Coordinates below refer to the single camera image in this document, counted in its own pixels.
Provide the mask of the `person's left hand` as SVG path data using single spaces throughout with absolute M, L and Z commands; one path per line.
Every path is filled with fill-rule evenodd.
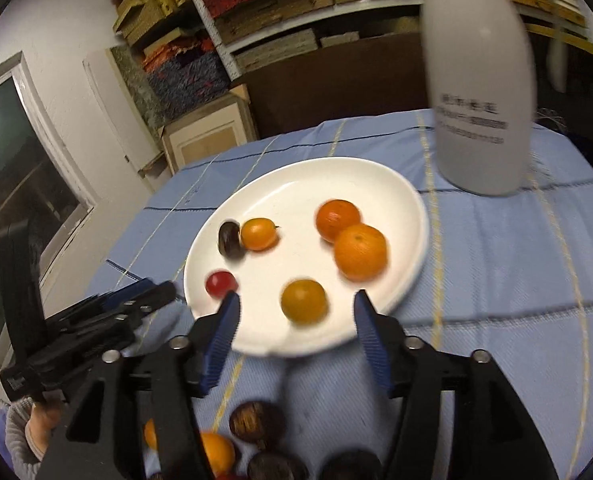
M 58 399 L 32 404 L 30 420 L 25 426 L 25 437 L 28 446 L 40 462 L 47 452 L 52 433 L 60 424 L 63 412 L 64 404 Z

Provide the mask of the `grey sleeve forearm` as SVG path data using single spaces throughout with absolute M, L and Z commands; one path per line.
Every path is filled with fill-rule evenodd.
M 33 400 L 24 398 L 0 408 L 0 455 L 21 480 L 35 480 L 40 468 L 25 431 L 32 407 Z

